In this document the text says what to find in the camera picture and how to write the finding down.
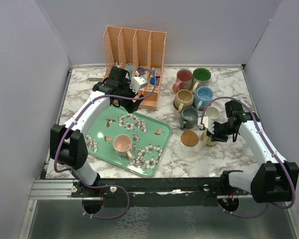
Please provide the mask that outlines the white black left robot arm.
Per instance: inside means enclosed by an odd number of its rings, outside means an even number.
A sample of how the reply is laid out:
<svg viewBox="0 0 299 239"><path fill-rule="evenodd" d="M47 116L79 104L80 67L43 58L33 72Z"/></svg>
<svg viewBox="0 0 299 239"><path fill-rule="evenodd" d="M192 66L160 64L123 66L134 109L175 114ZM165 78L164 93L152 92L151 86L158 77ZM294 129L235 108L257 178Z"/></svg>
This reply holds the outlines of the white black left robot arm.
<svg viewBox="0 0 299 239"><path fill-rule="evenodd" d="M49 149L55 172L61 173L57 165L63 165L65 171L83 184L83 191L88 196L96 196L100 191L100 175L87 162L85 136L98 116L114 101L127 112L135 112L144 99L138 92L147 84L140 75L130 76L127 70L112 67L109 75L93 86L79 111L66 123L51 128Z"/></svg>

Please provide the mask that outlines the pink mug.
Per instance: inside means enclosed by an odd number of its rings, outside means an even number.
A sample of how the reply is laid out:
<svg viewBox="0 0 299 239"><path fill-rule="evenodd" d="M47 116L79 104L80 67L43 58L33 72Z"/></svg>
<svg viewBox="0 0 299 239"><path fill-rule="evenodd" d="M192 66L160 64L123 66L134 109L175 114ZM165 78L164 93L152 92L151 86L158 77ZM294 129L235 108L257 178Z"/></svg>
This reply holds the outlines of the pink mug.
<svg viewBox="0 0 299 239"><path fill-rule="evenodd" d="M114 138L113 147L119 157L134 159L132 154L132 139L125 134L120 134Z"/></svg>

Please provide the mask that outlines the light blue mug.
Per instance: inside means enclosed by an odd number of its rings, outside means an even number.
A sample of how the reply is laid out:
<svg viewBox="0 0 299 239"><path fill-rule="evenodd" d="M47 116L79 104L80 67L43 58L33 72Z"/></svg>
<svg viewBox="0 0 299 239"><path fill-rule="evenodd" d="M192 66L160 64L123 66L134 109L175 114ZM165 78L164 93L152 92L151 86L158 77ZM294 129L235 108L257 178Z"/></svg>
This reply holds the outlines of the light blue mug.
<svg viewBox="0 0 299 239"><path fill-rule="evenodd" d="M194 94L193 104L196 106L201 105L202 108L206 108L214 97L213 90L209 87L200 87Z"/></svg>

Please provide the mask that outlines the dark grey blue mug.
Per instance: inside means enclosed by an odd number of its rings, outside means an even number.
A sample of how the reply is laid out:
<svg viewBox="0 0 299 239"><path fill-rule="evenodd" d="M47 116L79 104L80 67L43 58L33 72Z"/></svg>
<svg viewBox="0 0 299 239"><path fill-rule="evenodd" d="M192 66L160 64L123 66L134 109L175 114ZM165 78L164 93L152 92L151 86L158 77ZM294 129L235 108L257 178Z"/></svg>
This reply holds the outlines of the dark grey blue mug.
<svg viewBox="0 0 299 239"><path fill-rule="evenodd" d="M180 129L193 128L197 124L198 112L194 108L185 108L179 117Z"/></svg>

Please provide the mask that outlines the yellow mug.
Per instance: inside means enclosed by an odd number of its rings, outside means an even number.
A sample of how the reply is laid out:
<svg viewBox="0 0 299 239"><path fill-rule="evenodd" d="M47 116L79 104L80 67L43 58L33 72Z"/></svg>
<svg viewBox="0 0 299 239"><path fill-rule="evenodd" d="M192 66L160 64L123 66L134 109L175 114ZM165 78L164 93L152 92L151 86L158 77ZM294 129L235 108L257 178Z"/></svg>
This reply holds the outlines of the yellow mug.
<svg viewBox="0 0 299 239"><path fill-rule="evenodd" d="M201 140L202 140L202 146L215 146L218 144L217 141L211 141L211 138L207 135L208 131L204 131L204 133L201 136Z"/></svg>

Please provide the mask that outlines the woven rattan coaster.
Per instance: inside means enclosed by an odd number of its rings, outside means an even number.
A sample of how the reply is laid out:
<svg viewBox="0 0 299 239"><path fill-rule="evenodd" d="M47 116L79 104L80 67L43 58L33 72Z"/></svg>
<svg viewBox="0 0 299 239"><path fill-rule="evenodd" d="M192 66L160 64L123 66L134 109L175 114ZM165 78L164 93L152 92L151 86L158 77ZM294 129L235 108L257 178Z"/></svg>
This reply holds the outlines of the woven rattan coaster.
<svg viewBox="0 0 299 239"><path fill-rule="evenodd" d="M175 94L177 93L177 87L175 85L173 85L172 90Z"/></svg>

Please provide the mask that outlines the green mug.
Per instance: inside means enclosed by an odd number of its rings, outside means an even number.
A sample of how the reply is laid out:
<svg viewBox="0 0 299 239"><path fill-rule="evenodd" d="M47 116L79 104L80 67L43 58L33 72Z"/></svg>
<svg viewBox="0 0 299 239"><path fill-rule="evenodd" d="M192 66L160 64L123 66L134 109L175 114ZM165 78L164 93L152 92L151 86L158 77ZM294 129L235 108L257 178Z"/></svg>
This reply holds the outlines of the green mug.
<svg viewBox="0 0 299 239"><path fill-rule="evenodd" d="M191 92L195 92L203 86L208 86L212 78L211 72L206 68L197 68L192 73Z"/></svg>

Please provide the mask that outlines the beige grey mug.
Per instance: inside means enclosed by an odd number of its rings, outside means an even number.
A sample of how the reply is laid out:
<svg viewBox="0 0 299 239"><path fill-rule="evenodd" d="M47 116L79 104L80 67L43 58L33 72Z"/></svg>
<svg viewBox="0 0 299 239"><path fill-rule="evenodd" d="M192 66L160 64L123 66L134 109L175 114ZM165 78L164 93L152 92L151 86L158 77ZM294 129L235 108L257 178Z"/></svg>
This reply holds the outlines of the beige grey mug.
<svg viewBox="0 0 299 239"><path fill-rule="evenodd" d="M205 111L205 116L212 120L217 120L220 117L220 112L216 107L209 106Z"/></svg>

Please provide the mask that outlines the maroon red mug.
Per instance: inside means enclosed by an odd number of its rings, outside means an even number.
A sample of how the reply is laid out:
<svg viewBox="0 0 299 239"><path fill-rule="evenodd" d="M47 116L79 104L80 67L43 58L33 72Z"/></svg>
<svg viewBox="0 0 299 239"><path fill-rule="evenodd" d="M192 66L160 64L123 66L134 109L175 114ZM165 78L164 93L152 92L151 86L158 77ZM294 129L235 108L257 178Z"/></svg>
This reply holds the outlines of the maroon red mug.
<svg viewBox="0 0 299 239"><path fill-rule="evenodd" d="M193 74L187 69L181 69L177 72L175 86L177 92L180 90L190 90Z"/></svg>

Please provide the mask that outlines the tan brown mug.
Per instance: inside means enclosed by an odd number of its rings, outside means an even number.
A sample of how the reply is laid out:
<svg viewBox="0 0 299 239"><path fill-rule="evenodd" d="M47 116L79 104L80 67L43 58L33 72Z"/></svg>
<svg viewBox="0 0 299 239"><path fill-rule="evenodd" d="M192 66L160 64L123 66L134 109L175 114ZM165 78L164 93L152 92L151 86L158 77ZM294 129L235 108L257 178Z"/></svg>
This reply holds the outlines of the tan brown mug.
<svg viewBox="0 0 299 239"><path fill-rule="evenodd" d="M173 101L175 101L177 105L179 105L180 103L183 103L182 110L184 110L185 108L192 107L192 104L193 104L193 94L189 90L180 90L176 94L176 96L175 96L175 98L174 98Z"/></svg>

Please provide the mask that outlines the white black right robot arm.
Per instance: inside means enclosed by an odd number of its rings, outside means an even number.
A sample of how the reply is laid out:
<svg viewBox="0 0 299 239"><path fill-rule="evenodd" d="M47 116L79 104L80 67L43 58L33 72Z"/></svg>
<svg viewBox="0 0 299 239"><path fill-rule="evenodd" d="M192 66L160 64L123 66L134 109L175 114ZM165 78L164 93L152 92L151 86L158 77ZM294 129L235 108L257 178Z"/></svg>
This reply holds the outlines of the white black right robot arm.
<svg viewBox="0 0 299 239"><path fill-rule="evenodd" d="M212 142L226 142L229 136L236 141L244 138L256 158L258 171L247 174L243 171L224 171L219 189L230 195L236 189L250 193L257 203L289 202L287 208L296 200L296 186L299 167L288 162L273 146L264 132L260 119L240 100L230 97L225 104L227 121L219 123L201 116L201 124Z"/></svg>

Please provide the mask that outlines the light orange wooden coaster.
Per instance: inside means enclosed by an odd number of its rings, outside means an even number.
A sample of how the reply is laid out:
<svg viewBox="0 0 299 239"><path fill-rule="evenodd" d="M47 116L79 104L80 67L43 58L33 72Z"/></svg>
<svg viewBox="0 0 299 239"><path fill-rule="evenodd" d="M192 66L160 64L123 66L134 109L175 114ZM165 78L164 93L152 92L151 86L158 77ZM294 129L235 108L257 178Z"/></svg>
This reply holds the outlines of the light orange wooden coaster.
<svg viewBox="0 0 299 239"><path fill-rule="evenodd" d="M196 146L198 144L199 137L195 132L193 132L191 130L187 130L187 131L182 133L181 142L185 146L193 147L193 146Z"/></svg>

